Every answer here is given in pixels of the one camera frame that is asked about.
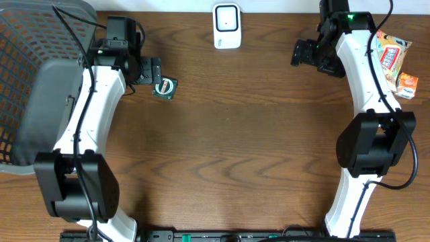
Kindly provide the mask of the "dark green round-label pack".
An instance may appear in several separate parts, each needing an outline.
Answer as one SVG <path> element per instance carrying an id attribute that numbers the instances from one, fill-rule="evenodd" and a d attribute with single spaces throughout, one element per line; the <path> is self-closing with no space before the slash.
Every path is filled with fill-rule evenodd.
<path id="1" fill-rule="evenodd" d="M 163 77 L 160 84 L 156 84 L 152 91 L 154 97 L 159 97 L 171 101 L 177 90 L 178 80 Z"/>

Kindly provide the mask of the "large beige snack bag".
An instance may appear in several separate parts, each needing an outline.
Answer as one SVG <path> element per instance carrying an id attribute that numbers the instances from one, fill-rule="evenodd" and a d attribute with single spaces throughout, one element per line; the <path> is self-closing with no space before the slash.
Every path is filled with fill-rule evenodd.
<path id="1" fill-rule="evenodd" d="M 388 35 L 381 30 L 376 32 L 378 56 L 384 76 L 391 91 L 396 92 L 396 82 L 401 66 L 412 42 Z"/>

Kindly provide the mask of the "orange tissue pack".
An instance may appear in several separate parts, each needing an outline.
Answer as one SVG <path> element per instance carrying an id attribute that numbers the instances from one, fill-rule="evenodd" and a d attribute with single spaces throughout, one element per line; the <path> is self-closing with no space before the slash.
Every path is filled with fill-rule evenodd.
<path id="1" fill-rule="evenodd" d="M 395 95 L 405 99 L 413 99 L 416 94 L 418 81 L 418 77 L 401 73 L 396 81 Z"/>

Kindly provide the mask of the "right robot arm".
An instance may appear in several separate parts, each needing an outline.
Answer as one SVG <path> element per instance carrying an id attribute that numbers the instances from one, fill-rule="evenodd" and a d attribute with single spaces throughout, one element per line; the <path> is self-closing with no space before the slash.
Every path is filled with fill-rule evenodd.
<path id="1" fill-rule="evenodd" d="M 405 112 L 387 83 L 378 43 L 380 26 L 368 11 L 351 11 L 348 1 L 321 0 L 316 40 L 298 40 L 291 64 L 348 80 L 354 118 L 340 134 L 336 156 L 341 178 L 324 219 L 324 238 L 381 239 L 360 231 L 375 187 L 402 190 L 417 176 L 413 112 Z"/>

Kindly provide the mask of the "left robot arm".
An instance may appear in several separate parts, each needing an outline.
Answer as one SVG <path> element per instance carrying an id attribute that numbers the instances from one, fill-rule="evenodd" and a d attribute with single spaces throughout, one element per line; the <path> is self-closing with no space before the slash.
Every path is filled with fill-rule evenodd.
<path id="1" fill-rule="evenodd" d="M 115 109 L 126 88 L 161 82 L 161 61 L 142 57 L 142 26 L 111 15 L 106 37 L 82 51 L 77 103 L 51 152 L 38 152 L 34 170 L 48 214 L 86 227 L 86 241 L 135 241 L 136 220 L 120 207 L 120 187 L 105 160 Z"/>

